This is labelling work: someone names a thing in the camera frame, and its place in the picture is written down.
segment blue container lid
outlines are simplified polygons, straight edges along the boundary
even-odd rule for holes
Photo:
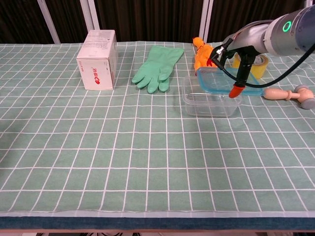
[[[238,68],[226,68],[226,70],[236,76]],[[207,93],[229,94],[235,83],[233,79],[216,67],[200,67],[196,73],[201,88]],[[259,85],[252,73],[250,73],[247,82]],[[242,95],[262,96],[263,89],[246,86],[242,91]]]

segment white box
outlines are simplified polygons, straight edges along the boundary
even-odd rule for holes
[[[118,53],[114,30],[89,31],[77,56],[86,90],[113,90]]]

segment green indicator light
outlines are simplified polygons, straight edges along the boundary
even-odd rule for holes
[[[289,29],[291,28],[291,25],[292,25],[292,22],[291,22],[291,21],[286,22],[285,25],[283,26],[282,30],[283,30],[284,32],[288,32]]]

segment yellow tape roll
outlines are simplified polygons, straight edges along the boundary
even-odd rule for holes
[[[236,53],[234,56],[232,67],[238,68],[240,66],[240,62],[241,62],[240,56]],[[268,58],[264,55],[258,55],[256,57],[256,60],[252,65],[251,73],[257,80],[261,79],[261,77],[263,76],[268,62],[269,62]]]

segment green rubber glove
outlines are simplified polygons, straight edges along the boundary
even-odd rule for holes
[[[154,93],[157,89],[162,92],[167,91],[169,76],[183,52],[182,48],[152,46],[148,59],[139,68],[132,82],[140,89],[148,86],[148,93]]]

